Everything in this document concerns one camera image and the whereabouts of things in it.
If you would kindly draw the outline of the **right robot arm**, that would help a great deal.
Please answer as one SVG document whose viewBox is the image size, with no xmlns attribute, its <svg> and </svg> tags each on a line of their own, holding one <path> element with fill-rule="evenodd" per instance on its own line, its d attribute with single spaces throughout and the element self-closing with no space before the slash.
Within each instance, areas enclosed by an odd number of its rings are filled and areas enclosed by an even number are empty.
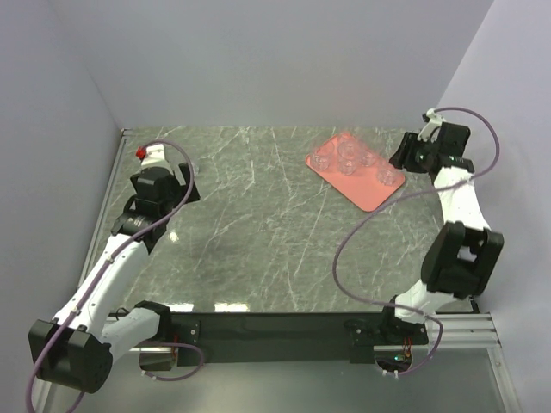
<svg viewBox="0 0 551 413">
<path fill-rule="evenodd" d="M 416 336 L 441 307 L 481 295 L 504 247 L 504 236 L 483 217 L 474 165 L 463 156 L 470 134 L 466 126 L 430 120 L 420 133 L 406 133 L 390 158 L 397 169 L 430 176 L 443 227 L 423 259 L 419 280 L 382 312 L 379 332 L 386 342 Z"/>
</svg>

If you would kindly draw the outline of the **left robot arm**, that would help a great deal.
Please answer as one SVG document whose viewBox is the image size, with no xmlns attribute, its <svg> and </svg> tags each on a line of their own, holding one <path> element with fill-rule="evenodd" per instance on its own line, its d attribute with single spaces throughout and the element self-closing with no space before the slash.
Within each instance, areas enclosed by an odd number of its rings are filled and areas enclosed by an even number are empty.
<svg viewBox="0 0 551 413">
<path fill-rule="evenodd" d="M 162 346 L 173 338 L 166 305 L 141 301 L 113 324 L 108 315 L 145 266 L 170 218 L 201 198 L 189 164 L 178 168 L 181 179 L 169 165 L 143 167 L 131 176 L 134 193 L 96 265 L 62 309 L 49 321 L 36 321 L 28 333 L 35 379 L 92 394 L 128 350 L 148 341 Z"/>
</svg>

